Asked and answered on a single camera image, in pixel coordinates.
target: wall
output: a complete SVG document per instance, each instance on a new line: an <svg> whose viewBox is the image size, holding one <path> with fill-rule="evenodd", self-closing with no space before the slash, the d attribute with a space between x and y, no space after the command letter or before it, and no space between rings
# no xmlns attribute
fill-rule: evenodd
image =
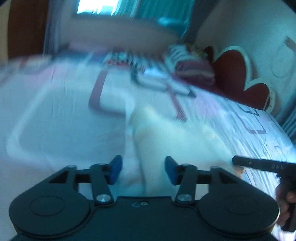
<svg viewBox="0 0 296 241"><path fill-rule="evenodd" d="M109 47L162 53L178 36L140 20L110 16L75 16L75 1L67 0L61 18L61 44L71 40Z"/></svg>
<svg viewBox="0 0 296 241"><path fill-rule="evenodd" d="M0 7L0 63L8 59L7 30L11 0Z"/></svg>
<svg viewBox="0 0 296 241"><path fill-rule="evenodd" d="M264 77L277 94L274 115L296 90L296 71L291 77L277 78L291 68L292 50L284 46L286 36L296 42L296 13L281 0L221 0L197 35L202 47L218 50L241 46L254 65L254 78Z"/></svg>

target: door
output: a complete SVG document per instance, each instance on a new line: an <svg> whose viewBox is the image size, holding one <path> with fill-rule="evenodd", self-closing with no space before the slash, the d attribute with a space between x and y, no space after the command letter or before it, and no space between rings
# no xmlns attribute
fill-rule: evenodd
<svg viewBox="0 0 296 241"><path fill-rule="evenodd" d="M8 57L42 54L48 0L12 0L8 21Z"/></svg>

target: bed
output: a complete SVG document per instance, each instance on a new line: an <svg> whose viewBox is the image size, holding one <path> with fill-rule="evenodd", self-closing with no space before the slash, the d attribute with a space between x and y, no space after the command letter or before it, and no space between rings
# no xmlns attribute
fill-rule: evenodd
<svg viewBox="0 0 296 241"><path fill-rule="evenodd" d="M207 125L230 155L296 162L293 144L270 114L165 74L105 66L103 59L64 52L54 59L21 58L1 68L0 240L15 235L8 216L11 201L70 164L87 169L122 155L112 194L157 195L145 175L149 163L141 162L134 141L131 117L139 103L167 120ZM272 197L279 182L271 173L251 169L242 179ZM88 185L80 185L80 192L91 199ZM295 239L277 226L273 235Z"/></svg>

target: red headboard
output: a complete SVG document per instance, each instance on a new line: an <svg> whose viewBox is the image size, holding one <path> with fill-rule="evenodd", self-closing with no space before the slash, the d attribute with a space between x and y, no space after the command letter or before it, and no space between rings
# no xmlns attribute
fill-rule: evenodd
<svg viewBox="0 0 296 241"><path fill-rule="evenodd" d="M213 68L216 85L226 97L256 109L264 109L269 96L266 84L259 83L244 91L245 84L252 79L252 66L242 48L233 46L222 51L214 60Z"/></svg>

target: pillow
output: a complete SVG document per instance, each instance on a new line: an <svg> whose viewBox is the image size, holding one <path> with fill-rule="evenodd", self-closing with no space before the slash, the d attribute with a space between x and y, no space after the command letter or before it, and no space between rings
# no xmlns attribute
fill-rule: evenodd
<svg viewBox="0 0 296 241"><path fill-rule="evenodd" d="M164 55L164 61L173 75L191 84L215 84L215 74L210 63L197 53L190 54L185 45L171 45Z"/></svg>
<svg viewBox="0 0 296 241"><path fill-rule="evenodd" d="M174 187L165 172L164 160L171 156L178 164L188 163L200 170L219 166L239 176L232 154L209 126L198 121L181 123L162 117L149 106L137 107L131 115L133 137L140 158L147 196L174 196ZM196 199L208 193L197 185Z"/></svg>

